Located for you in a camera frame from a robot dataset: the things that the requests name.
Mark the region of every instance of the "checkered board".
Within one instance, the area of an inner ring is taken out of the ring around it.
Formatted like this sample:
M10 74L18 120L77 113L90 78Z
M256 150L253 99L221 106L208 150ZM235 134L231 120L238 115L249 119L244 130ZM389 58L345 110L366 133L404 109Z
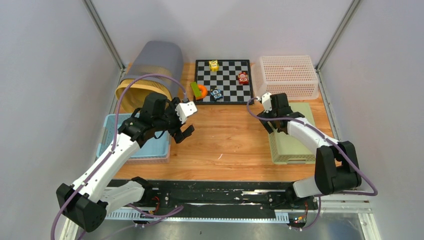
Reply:
M219 70L211 71L209 60L196 60L195 81L205 86L208 93L205 98L194 101L196 104L246 104L253 98L251 65L249 60L218 60ZM239 73L245 72L249 84L241 85L237 80ZM211 97L211 89L220 89L223 98L217 101Z

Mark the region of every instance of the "gray cylinder bin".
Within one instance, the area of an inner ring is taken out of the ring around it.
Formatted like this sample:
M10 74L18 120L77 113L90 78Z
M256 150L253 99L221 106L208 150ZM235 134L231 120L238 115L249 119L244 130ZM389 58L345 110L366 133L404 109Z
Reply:
M146 74L163 74L181 81L183 66L183 53L179 46L166 41L149 41L122 78L116 97L121 96L131 81ZM162 93L172 100L177 97L178 91L178 85L167 78L147 77L131 86L122 100L122 107L132 112L142 107L145 97L151 92Z

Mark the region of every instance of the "yellow toy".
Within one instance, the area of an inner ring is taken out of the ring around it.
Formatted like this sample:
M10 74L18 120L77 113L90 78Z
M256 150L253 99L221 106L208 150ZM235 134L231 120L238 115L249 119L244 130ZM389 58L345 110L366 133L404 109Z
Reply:
M218 71L220 69L220 66L218 65L218 60L209 61L209 68L212 72Z

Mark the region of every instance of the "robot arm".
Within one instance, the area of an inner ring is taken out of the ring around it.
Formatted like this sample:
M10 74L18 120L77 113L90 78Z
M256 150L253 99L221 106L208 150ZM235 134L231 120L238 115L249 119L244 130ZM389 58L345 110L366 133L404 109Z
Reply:
M181 127L196 112L197 108L192 101L180 102L178 97L169 101L165 95L150 93L145 98L143 107L137 108L119 127L115 149L112 151L112 144L109 145L81 177L71 185L62 183L56 190L57 200L62 207L69 196L84 185L62 214L85 231L92 232L108 213L133 202L146 198L149 200L146 196L152 186L141 177L135 177L127 184L110 191L105 191L105 188L124 163L149 139L155 137L155 132L168 131L177 144L189 137L194 127L190 125L185 131L181 131ZM101 168L89 181L84 182L106 157L108 159Z
M277 129L278 132L285 132L293 136L304 144L316 158L314 176L292 182L286 190L286 197L290 203L301 203L310 196L335 194L361 185L362 179L359 174L327 140L337 144L358 167L355 147L351 142L340 142L313 127L305 116L292 111L285 93L265 93L260 101L264 111L258 114L258 117L292 118L292 120L280 121L261 120L268 133ZM341 165L336 166L335 160L341 162Z

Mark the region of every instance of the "metal floor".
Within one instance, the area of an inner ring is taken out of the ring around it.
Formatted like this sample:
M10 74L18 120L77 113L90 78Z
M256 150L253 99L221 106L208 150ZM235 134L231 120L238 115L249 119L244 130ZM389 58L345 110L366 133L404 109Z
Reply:
M309 213L309 222L315 213ZM105 220L84 240L100 240L129 226L128 220ZM286 224L277 223L222 223L222 222L170 222L165 221L146 228L130 228L108 240L365 240L356 213L322 213L313 228L297 232Z

